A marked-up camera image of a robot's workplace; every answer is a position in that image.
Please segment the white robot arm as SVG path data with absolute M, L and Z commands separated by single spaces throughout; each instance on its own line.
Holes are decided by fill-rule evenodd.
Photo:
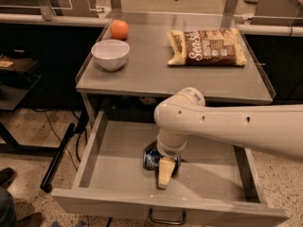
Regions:
M 169 185 L 172 171 L 190 135 L 303 160 L 303 106 L 207 107 L 195 88 L 187 87 L 162 101 L 154 110 L 159 127 L 158 186 Z

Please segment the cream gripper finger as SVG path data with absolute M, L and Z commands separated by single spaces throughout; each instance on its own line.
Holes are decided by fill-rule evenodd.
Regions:
M 167 188 L 175 168 L 175 160 L 171 158 L 161 158 L 159 161 L 158 186 Z

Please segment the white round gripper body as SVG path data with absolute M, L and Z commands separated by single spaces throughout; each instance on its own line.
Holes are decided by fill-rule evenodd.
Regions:
M 177 158 L 187 144 L 187 136 L 174 132 L 159 130 L 156 147 L 159 153 L 168 158 Z

